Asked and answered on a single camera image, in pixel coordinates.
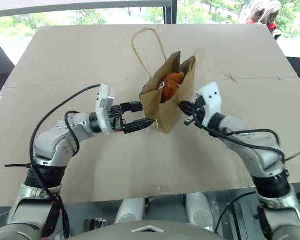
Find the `silver robot torso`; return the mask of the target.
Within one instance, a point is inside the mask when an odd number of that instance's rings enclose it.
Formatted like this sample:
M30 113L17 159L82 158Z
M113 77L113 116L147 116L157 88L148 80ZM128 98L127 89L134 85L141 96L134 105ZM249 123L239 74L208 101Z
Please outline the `silver robot torso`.
M112 224L69 240L224 240L205 228L166 220L141 220Z

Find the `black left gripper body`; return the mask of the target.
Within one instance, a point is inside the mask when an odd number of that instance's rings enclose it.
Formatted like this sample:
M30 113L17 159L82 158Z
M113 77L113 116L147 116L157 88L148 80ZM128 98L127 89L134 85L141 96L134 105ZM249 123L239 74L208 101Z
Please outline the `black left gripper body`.
M107 111L110 127L116 133L123 132L125 130L126 120L123 118L123 114L127 110L126 106L126 103L113 105L110 110Z

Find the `dark clip under table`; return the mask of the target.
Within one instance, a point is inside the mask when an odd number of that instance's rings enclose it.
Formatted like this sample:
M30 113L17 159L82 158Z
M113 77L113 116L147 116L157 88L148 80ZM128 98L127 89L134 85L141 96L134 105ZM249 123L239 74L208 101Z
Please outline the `dark clip under table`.
M83 229L84 229L84 232L89 232L92 230L106 227L107 224L108 224L108 221L103 218L86 219L83 223Z

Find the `orange plush toy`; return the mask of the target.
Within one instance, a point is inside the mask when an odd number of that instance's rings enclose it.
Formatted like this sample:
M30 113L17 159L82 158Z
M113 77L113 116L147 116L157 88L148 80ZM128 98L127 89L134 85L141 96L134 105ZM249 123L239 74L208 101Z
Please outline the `orange plush toy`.
M183 72L175 72L168 74L158 85L161 90L161 103L169 101L178 91L184 80Z

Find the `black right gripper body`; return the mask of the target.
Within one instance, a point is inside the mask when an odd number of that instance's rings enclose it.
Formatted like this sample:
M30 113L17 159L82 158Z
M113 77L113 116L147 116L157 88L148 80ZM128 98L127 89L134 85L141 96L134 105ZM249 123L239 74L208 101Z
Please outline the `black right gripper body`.
M195 103L197 106L197 109L195 110L195 113L192 116L189 116L188 119L186 119L184 121L184 124L186 126L189 126L191 123L195 122L195 125L201 125L203 123L203 120L205 118L206 115L206 111L204 109L205 106L205 100L202 96L198 97L195 100Z

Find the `black window post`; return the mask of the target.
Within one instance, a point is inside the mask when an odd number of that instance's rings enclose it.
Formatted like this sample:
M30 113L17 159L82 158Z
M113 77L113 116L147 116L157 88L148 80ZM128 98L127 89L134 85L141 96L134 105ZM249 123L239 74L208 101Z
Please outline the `black window post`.
M170 4L163 7L164 24L177 24L178 0L169 0Z

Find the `brown cardboard sheet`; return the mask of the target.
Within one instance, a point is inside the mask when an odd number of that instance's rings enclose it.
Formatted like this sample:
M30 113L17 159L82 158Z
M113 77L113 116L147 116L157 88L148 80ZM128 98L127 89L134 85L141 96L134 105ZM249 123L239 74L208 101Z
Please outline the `brown cardboard sheet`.
M133 102L172 53L195 56L194 89L216 82L222 113L249 129L272 129L300 182L300 79L269 30L252 24L42 27L0 93L0 207L15 202L32 133L55 106L94 84ZM98 134L81 143L62 180L66 204L251 187L244 163L220 140L180 118L169 134L153 127Z

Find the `brown paper bag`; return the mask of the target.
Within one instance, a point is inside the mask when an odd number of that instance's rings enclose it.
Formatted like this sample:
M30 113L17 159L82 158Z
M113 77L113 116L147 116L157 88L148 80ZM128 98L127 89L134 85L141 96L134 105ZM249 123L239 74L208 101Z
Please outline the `brown paper bag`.
M145 32L152 32L155 35L164 58L164 64L154 74L150 73L135 46L136 38ZM145 117L155 120L154 127L160 132L168 134L181 116L181 110L178 104L182 101L187 101L193 94L196 57L191 56L183 63L181 63L180 51L174 52L170 57L167 57L158 32L150 27L143 28L136 32L131 39L131 46L141 66L149 76L149 81L143 86L139 94ZM179 72L184 73L181 86L170 100L161 103L162 90L158 89L159 83L168 74Z

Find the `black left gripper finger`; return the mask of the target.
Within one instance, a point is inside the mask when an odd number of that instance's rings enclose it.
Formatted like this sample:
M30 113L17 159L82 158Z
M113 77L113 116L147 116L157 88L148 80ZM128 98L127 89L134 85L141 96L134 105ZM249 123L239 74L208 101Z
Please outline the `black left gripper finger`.
M136 112L143 111L143 106L140 101L122 103L120 104L120 108L122 113L126 113L126 112L136 113Z
M146 118L135 120L131 123L125 124L123 127L123 132L125 134L138 132L150 127L154 122L155 122L154 119L146 119Z

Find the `silver robot leg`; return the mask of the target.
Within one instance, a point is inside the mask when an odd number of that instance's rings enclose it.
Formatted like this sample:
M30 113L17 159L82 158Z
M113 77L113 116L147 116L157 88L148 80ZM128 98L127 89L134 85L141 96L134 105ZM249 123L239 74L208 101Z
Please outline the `silver robot leg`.
M144 217L146 200L144 197L124 199L115 217L115 224L141 221Z
M215 219L206 195L202 192L185 195L185 211L190 224L215 231Z

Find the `silver right robot leg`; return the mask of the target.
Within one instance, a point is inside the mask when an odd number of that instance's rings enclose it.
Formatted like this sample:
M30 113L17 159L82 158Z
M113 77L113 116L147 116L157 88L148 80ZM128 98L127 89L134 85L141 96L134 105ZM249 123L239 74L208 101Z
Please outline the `silver right robot leg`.
M185 195L185 211L190 224L215 231L215 219L206 195L202 192Z

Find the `silver left robot leg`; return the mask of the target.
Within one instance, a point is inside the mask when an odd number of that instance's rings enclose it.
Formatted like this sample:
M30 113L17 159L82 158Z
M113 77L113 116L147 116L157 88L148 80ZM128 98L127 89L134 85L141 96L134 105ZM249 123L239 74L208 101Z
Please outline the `silver left robot leg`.
M115 217L115 224L141 221L144 217L146 200L144 197L124 199Z

